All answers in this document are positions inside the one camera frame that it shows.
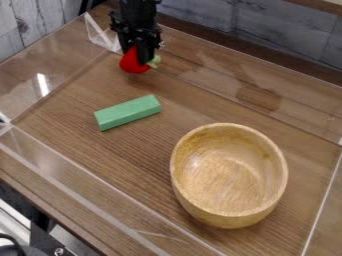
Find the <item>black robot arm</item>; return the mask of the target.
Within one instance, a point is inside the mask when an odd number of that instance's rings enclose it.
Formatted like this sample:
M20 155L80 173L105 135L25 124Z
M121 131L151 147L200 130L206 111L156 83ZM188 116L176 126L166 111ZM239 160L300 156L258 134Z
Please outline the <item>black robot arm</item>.
M119 0L109 12L111 30L116 32L124 53L135 47L137 64L147 64L160 48L162 29L156 21L156 5L162 0Z

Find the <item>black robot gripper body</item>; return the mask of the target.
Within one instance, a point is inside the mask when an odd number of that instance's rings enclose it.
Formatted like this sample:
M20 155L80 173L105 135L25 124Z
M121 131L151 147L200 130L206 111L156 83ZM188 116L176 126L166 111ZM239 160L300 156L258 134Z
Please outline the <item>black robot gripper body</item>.
M112 10L108 13L111 17L111 30L124 33L135 33L137 37L147 37L152 35L155 37L155 49L159 49L163 45L162 29L156 22L156 10L143 11L120 11Z

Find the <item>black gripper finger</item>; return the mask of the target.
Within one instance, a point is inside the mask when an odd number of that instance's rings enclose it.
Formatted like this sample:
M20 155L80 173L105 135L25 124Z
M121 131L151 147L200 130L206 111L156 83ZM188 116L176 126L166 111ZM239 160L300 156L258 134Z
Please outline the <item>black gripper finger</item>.
M155 55L155 37L148 35L147 37L136 38L137 48L137 62L140 65L145 65Z
M135 33L117 33L120 47L123 52L127 52L136 45L136 34Z

